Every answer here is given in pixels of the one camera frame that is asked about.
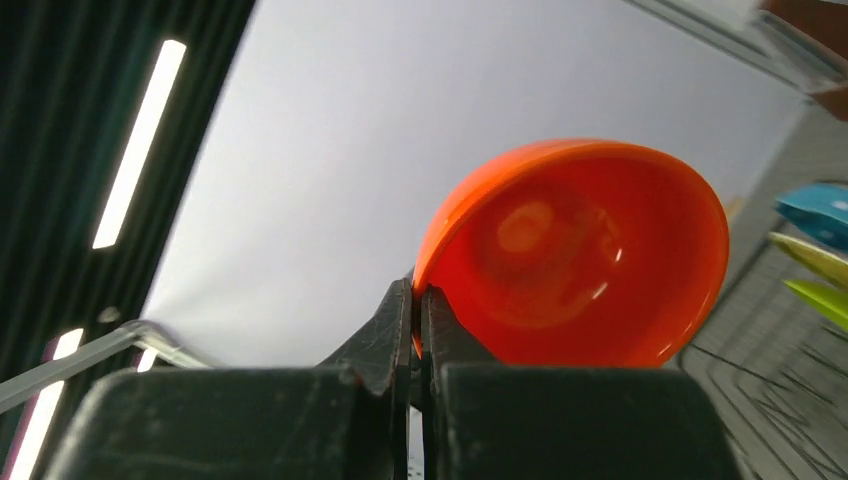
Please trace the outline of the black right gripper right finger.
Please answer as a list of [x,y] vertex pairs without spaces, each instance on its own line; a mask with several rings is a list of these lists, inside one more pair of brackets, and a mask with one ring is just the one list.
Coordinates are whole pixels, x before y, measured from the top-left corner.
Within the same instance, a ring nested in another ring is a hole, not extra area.
[[705,391],[663,368],[510,366],[432,287],[420,303],[428,479],[738,479]]

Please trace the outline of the yellow woven pattern plate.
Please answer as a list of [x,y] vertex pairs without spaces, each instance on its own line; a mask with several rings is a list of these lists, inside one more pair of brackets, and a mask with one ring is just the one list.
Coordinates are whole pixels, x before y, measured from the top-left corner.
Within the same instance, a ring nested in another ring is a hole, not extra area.
[[769,232],[769,241],[793,260],[830,284],[847,289],[847,260],[799,238]]

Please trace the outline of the orange bowl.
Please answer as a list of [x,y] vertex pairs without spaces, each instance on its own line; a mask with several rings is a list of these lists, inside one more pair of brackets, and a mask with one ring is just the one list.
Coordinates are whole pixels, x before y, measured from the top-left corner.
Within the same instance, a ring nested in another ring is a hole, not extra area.
[[503,153],[446,197],[412,277],[507,364],[659,367],[725,279],[721,201],[691,166],[593,138]]

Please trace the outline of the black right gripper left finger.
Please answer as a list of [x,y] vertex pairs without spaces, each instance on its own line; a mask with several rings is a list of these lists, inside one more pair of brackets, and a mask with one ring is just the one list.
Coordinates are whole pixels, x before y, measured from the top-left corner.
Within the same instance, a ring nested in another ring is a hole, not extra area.
[[158,368],[98,381],[49,479],[403,479],[411,284],[313,367]]

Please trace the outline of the black wire dish rack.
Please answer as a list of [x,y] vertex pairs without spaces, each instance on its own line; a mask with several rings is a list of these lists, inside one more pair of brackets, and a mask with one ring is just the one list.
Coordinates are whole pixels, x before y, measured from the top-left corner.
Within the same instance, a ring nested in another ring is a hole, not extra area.
[[847,476],[847,334],[784,283],[809,277],[762,251],[676,359],[709,394],[752,479]]

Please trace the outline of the blue polka dot plate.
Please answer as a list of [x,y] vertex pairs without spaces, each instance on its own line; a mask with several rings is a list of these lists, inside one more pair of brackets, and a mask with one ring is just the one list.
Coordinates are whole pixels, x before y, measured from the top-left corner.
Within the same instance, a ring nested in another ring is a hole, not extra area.
[[847,186],[813,183],[776,197],[775,211],[815,240],[847,252]]

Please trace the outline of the lime green plate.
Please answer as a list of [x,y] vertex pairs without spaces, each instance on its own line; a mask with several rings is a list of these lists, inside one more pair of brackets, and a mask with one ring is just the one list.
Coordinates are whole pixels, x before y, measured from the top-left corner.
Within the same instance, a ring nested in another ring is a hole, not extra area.
[[809,280],[785,280],[784,283],[801,300],[847,331],[846,291]]

